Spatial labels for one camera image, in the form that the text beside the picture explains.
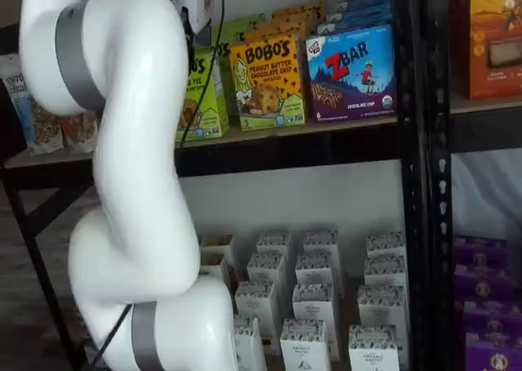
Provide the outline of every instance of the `white wall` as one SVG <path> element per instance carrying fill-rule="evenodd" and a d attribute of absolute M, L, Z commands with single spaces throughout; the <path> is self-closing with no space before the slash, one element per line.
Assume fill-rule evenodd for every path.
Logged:
<path fill-rule="evenodd" d="M 404 228 L 400 182 L 398 161 L 181 180 L 198 232 L 236 234 L 243 260 L 263 228 L 300 238 L 307 228 L 333 226 L 351 276 L 362 275 L 366 236 Z"/>

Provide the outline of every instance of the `bobo's peanut butter chocolate chip box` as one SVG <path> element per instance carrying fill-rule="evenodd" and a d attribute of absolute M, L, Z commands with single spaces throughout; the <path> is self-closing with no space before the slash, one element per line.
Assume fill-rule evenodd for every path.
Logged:
<path fill-rule="evenodd" d="M 242 130 L 301 125 L 305 122 L 299 35 L 274 35 L 238 43 L 230 65 Z"/>

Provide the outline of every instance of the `purple snack package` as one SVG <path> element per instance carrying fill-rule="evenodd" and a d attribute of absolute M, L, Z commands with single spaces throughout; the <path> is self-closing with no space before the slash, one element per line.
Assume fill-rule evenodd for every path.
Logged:
<path fill-rule="evenodd" d="M 522 336 L 522 313 L 517 303 L 466 300 L 462 322 L 466 332 Z"/>
<path fill-rule="evenodd" d="M 507 269 L 509 250 L 501 239 L 457 235 L 453 243 L 453 262 L 461 265 L 478 265 Z"/>
<path fill-rule="evenodd" d="M 453 290 L 456 299 L 513 300 L 513 284 L 509 272 L 491 267 L 456 265 Z"/>
<path fill-rule="evenodd" d="M 466 333 L 466 371 L 522 369 L 522 337 Z"/>

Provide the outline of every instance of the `white robotic arm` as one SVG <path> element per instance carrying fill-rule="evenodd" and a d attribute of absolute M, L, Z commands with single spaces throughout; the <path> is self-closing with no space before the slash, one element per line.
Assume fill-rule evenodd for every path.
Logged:
<path fill-rule="evenodd" d="M 177 0 L 192 29 L 210 0 Z M 23 0 L 20 56 L 37 102 L 60 116 L 104 110 L 93 167 L 102 207 L 69 246 L 73 294 L 116 370 L 236 370 L 226 286 L 197 278 L 197 236 L 174 167 L 188 77 L 169 0 Z"/>

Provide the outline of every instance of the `black shelf frame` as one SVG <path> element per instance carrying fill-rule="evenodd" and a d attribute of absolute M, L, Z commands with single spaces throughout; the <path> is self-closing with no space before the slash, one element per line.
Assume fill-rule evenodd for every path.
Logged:
<path fill-rule="evenodd" d="M 411 319 L 411 369 L 434 369 L 438 356 L 433 347 L 431 322 L 433 306 L 427 297 L 433 286 L 433 229 L 430 218 L 429 144 L 426 134 L 424 95 L 424 54 L 421 24 L 417 11 L 421 0 L 391 0 L 393 11 L 398 122 L 346 130 L 316 132 L 309 135 L 271 137 L 233 144 L 216 144 L 186 148 L 176 157 L 179 176 L 276 170 L 304 166 L 328 166 L 361 161 L 400 159 L 405 208 L 407 254 L 409 260 L 409 295 Z M 17 35 L 17 30 L 0 30 L 2 36 Z M 11 47 L 2 52 L 16 51 L 12 38 L 0 43 Z M 8 99 L 0 92 L 0 124 L 15 120 Z M 15 122 L 9 130 L 17 130 Z M 0 148 L 0 162 L 19 152 L 19 138 L 9 147 Z M 83 349 L 77 349 L 70 337 L 36 236 L 77 198 L 92 186 L 92 164 L 89 160 L 50 165 L 0 166 L 0 177 L 6 189 L 16 220 L 22 231 L 27 250 L 40 280 L 51 316 L 64 345 L 72 370 L 81 368 L 85 360 Z M 59 188 L 33 213 L 26 214 L 19 191 L 39 188 Z"/>

